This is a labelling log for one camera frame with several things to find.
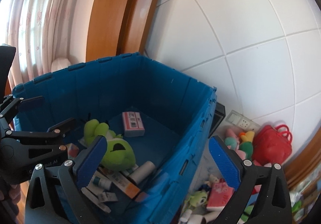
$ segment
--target red bag handle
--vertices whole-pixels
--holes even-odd
[[[280,128],[286,128],[286,131],[281,131],[281,132],[279,132],[278,130],[279,130]],[[288,136],[290,136],[290,140],[288,139],[288,141],[289,141],[290,143],[292,143],[293,136],[292,136],[292,133],[290,132],[289,127],[288,127],[286,124],[281,124],[281,125],[277,126],[275,129],[276,129],[276,131],[278,132],[278,134],[279,134],[280,136],[282,136],[282,137],[285,137],[285,138],[288,139]]]

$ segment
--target finger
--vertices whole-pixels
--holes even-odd
[[[14,200],[12,200],[12,203],[17,204],[20,201],[20,199],[21,199],[21,193],[19,193],[19,195]]]
[[[15,189],[9,190],[9,196],[14,200],[20,194],[20,185],[17,185]]]

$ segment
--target plush toy mouth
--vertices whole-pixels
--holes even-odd
[[[113,147],[113,150],[112,151],[119,151],[119,150],[126,150],[125,147],[120,144],[120,143],[116,143]]]

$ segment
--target human hand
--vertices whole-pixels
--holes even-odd
[[[11,185],[11,189],[9,190],[9,197],[12,199],[13,204],[17,204],[21,199],[21,191],[20,184],[19,185]],[[0,201],[4,200],[4,195],[0,190]]]

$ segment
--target orange and white box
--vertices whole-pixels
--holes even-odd
[[[145,134],[139,112],[123,112],[124,136],[137,137]]]

